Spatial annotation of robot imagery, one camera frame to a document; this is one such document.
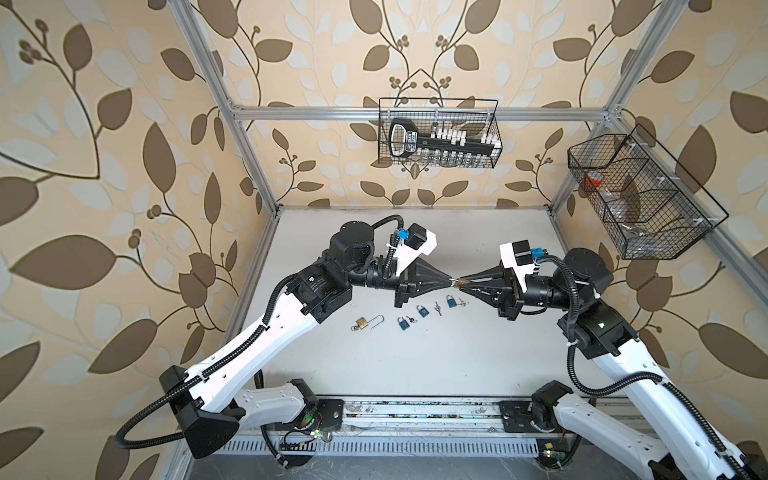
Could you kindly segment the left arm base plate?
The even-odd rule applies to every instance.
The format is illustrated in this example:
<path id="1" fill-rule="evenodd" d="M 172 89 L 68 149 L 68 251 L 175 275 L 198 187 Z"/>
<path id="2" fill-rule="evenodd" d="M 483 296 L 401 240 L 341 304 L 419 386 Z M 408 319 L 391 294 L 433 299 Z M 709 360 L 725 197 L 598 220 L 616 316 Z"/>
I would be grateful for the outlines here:
<path id="1" fill-rule="evenodd" d="M 299 416 L 288 423 L 277 424 L 281 431 L 337 431 L 341 428 L 345 401 L 341 398 L 320 398 L 314 405 L 305 407 Z"/>

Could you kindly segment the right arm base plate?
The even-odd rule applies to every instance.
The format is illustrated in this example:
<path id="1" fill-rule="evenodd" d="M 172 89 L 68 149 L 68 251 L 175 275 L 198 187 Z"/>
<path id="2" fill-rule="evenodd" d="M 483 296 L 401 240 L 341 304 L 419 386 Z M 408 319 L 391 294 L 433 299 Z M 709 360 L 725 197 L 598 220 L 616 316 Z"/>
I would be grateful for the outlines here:
<path id="1" fill-rule="evenodd" d="M 498 403 L 505 433 L 545 433 L 542 406 L 533 400 L 503 400 Z"/>

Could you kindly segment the long-shackle brass padlock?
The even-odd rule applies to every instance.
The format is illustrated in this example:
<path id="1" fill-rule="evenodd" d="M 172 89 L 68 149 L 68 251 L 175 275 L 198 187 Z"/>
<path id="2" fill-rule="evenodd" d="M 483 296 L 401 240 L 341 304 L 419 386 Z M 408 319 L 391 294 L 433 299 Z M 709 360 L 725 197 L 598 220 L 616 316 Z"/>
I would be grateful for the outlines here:
<path id="1" fill-rule="evenodd" d="M 367 320 L 365 317 L 358 318 L 355 323 L 350 327 L 353 332 L 361 331 L 367 328 L 375 328 L 385 321 L 383 315 L 376 315 L 372 319 Z"/>

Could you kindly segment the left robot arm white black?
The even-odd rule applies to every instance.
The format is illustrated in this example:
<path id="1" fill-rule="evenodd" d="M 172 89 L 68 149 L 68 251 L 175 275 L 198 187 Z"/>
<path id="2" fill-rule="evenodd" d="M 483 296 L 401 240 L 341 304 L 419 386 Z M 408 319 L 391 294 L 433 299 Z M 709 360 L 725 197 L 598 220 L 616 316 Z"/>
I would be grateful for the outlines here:
<path id="1" fill-rule="evenodd" d="M 261 389 L 247 383 L 348 304 L 356 287 L 389 290 L 396 307 L 450 287 L 450 276 L 424 259 L 436 246 L 434 232 L 417 223 L 405 226 L 399 215 L 343 224 L 316 261 L 277 283 L 259 319 L 199 363 L 167 369 L 160 377 L 163 396 L 118 429 L 116 447 L 138 450 L 183 440 L 201 459 L 243 427 L 301 421 L 317 405 L 305 381 Z"/>

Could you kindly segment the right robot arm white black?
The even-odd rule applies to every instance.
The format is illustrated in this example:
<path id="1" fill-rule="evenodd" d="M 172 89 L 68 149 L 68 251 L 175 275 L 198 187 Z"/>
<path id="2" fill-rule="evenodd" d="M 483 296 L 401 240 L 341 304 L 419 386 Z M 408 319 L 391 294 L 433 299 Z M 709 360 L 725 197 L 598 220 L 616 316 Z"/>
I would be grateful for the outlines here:
<path id="1" fill-rule="evenodd" d="M 613 280 L 602 257 L 574 248 L 564 258 L 525 241 L 504 244 L 498 266 L 457 288 L 514 320 L 560 309 L 569 384 L 532 396 L 541 430 L 561 427 L 641 479 L 764 479 L 767 462 L 721 435 L 668 378 L 639 333 L 601 298 Z"/>

